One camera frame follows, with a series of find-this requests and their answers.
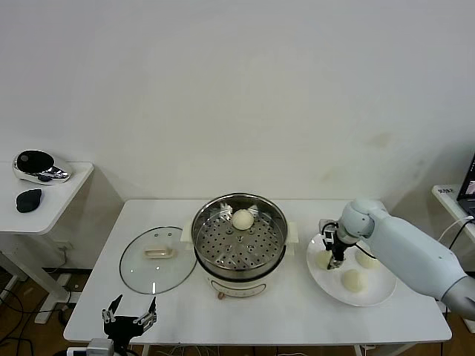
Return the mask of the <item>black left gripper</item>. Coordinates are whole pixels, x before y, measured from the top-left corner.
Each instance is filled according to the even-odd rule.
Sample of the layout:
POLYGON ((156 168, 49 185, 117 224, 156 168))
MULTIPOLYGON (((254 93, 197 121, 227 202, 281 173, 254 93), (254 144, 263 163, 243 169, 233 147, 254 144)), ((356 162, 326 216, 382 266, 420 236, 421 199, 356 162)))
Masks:
POLYGON ((107 309, 101 311, 101 315, 103 321, 109 321, 104 323, 104 333, 114 342, 115 346, 126 347, 132 338, 141 336, 144 330, 149 330, 156 323, 156 297, 153 297, 148 311, 138 318, 114 316, 121 299, 122 295, 120 294, 107 309))

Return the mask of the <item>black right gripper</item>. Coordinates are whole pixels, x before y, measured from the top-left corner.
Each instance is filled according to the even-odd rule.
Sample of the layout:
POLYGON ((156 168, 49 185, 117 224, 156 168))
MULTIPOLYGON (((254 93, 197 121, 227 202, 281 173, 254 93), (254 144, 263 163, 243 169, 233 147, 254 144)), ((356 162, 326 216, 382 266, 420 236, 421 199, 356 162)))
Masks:
POLYGON ((344 262, 344 252, 347 249, 347 244, 342 243, 339 240, 336 240, 333 245, 332 245, 332 260, 335 262, 330 261, 327 269, 331 270, 336 268, 340 268, 343 265, 344 262))

